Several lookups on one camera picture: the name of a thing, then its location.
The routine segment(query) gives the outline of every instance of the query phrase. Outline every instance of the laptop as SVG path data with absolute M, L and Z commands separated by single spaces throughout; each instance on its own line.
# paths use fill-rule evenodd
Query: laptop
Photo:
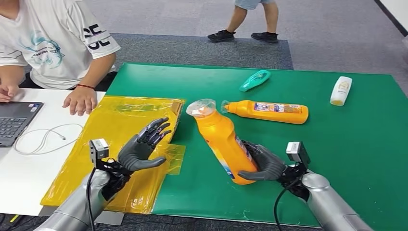
M 0 103 L 0 147 L 11 147 L 44 103 Z

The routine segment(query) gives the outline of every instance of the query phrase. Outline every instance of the white cable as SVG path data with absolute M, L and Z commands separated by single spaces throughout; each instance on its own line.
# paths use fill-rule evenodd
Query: white cable
M 71 141 L 71 142 L 69 142 L 69 143 L 67 143 L 67 144 L 64 144 L 64 145 L 62 145 L 62 146 L 60 146 L 60 147 L 58 147 L 58 148 L 52 149 L 52 150 L 50 150 L 50 151 L 46 151 L 46 152 L 43 152 L 43 153 L 39 153 L 39 151 L 44 148 L 44 146 L 45 146 L 45 141 L 47 140 L 47 137 L 48 137 L 48 135 L 49 135 L 51 132 L 57 134 L 62 140 L 66 140 L 66 137 L 65 137 L 65 136 L 61 135 L 60 133 L 58 133 L 58 132 L 56 132 L 56 131 L 54 131 L 54 130 L 57 129 L 57 128 L 59 128 L 59 127 L 63 127 L 63 126 L 67 126 L 67 125 L 78 125 L 78 126 L 81 127 L 81 129 L 84 128 L 84 127 L 83 127 L 82 125 L 80 125 L 80 124 L 63 124 L 63 125 L 59 125 L 59 126 L 53 127 L 53 128 L 51 128 L 51 129 L 36 129 L 36 130 L 32 130 L 32 131 L 29 131 L 29 132 L 26 132 L 26 133 L 20 135 L 20 136 L 15 140 L 15 142 L 14 142 L 14 144 L 13 144 L 13 149 L 14 149 L 16 152 L 18 152 L 19 154 L 21 154 L 21 155 L 44 155 L 44 154 L 48 154 L 48 153 L 52 153 L 52 152 L 54 152 L 54 151 L 57 151 L 57 150 L 59 150 L 59 149 L 65 147 L 65 146 L 67 146 L 67 145 L 70 145 L 70 144 L 74 143 L 75 141 L 77 141 L 77 139 L 75 139 L 75 140 L 73 140 L 73 141 Z M 22 151 L 20 151 L 20 150 L 17 149 L 17 144 L 18 144 L 18 142 L 20 141 L 20 139 L 21 139 L 23 136 L 25 136 L 25 135 L 27 135 L 27 134 L 29 134 L 29 133 L 31 133 L 31 132 L 43 131 L 43 130 L 45 130 L 45 131 L 47 131 L 47 132 L 45 133 L 44 137 L 43 137 L 42 140 L 41 140 L 41 143 L 39 144 L 39 146 L 38 146 L 35 150 L 33 150 L 33 151 L 31 151 L 31 152 L 28 152 L 28 153 L 25 153 L 25 152 L 22 152 Z

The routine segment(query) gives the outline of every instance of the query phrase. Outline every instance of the red bracelet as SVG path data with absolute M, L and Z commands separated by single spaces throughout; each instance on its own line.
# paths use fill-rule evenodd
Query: red bracelet
M 90 89 L 92 89 L 92 90 L 95 90 L 95 88 L 94 88 L 94 87 L 91 87 L 91 86 L 88 86 L 88 85 L 77 84 L 76 86 L 77 86 L 77 87 L 85 87 L 85 88 L 90 88 Z

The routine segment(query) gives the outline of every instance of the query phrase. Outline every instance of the yellow plastic sheet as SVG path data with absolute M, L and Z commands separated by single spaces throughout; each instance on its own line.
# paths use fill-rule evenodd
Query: yellow plastic sheet
M 104 138 L 109 144 L 109 157 L 117 159 L 123 145 L 155 119 L 168 117 L 172 131 L 176 129 L 184 101 L 176 99 L 126 98 L 105 96 L 78 137 L 60 173 L 41 201 L 42 205 L 59 206 L 91 172 L 88 142 Z M 150 213 L 167 173 L 178 174 L 184 146 L 169 144 L 171 135 L 157 145 L 151 159 L 165 155 L 161 166 L 135 172 L 125 188 L 107 206 L 107 210 Z

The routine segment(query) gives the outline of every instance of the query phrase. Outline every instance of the yellow detergent bottle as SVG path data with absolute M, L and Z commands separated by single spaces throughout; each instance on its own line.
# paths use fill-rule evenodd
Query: yellow detergent bottle
M 306 106 L 288 103 L 264 103 L 243 100 L 223 101 L 221 113 L 234 113 L 241 117 L 277 121 L 290 124 L 303 124 L 309 116 Z
M 232 181 L 237 184 L 253 183 L 238 176 L 238 172 L 256 172 L 256 163 L 235 134 L 232 121 L 217 111 L 215 101 L 195 101 L 187 107 L 187 113 L 197 121 L 198 130 Z

